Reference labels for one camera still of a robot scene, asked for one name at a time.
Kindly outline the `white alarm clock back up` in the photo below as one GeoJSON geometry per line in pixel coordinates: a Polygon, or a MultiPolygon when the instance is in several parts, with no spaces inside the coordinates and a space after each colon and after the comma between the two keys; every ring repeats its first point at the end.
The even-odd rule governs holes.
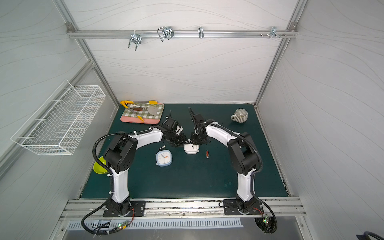
{"type": "Polygon", "coordinates": [[[199,146],[194,144],[185,144],[184,151],[186,154],[195,155],[199,152],[199,146]]]}

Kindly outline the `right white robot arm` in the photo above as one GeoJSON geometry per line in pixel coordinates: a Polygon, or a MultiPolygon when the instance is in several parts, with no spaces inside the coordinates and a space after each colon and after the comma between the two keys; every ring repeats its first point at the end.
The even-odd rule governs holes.
{"type": "Polygon", "coordinates": [[[254,200],[254,176],[261,172],[264,164],[250,134],[235,133],[212,121],[194,125],[193,144],[206,144],[208,138],[213,138],[228,148],[231,164],[238,173],[237,200],[242,203],[254,200]]]}

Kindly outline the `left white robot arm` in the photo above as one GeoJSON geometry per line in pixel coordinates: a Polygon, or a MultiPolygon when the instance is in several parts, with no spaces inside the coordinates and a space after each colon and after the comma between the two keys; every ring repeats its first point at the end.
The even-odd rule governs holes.
{"type": "Polygon", "coordinates": [[[133,164],[137,149],[162,141],[169,142],[174,147],[183,146],[187,137],[182,133],[183,127],[168,129],[154,126],[148,130],[133,133],[113,133],[113,136],[103,158],[113,176],[112,200],[121,204],[129,199],[128,172],[133,164]]]}

